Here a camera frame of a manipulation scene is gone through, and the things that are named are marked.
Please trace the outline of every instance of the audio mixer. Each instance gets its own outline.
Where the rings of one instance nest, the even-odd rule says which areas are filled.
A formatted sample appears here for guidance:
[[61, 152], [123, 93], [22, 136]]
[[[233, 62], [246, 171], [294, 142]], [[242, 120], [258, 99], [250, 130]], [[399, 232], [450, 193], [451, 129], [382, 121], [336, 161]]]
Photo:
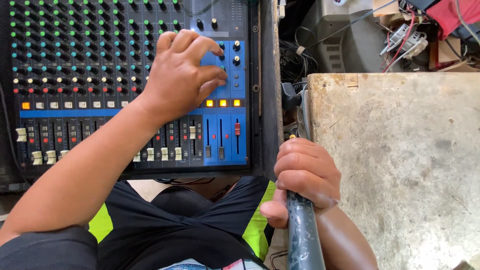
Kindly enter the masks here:
[[227, 84], [159, 127], [125, 174], [248, 168], [249, 59], [258, 51], [249, 9], [245, 0], [10, 1], [13, 84], [4, 91], [14, 93], [21, 170], [40, 175], [128, 106], [148, 81], [158, 36], [181, 29], [220, 45], [224, 56], [209, 52], [201, 65], [220, 66]]

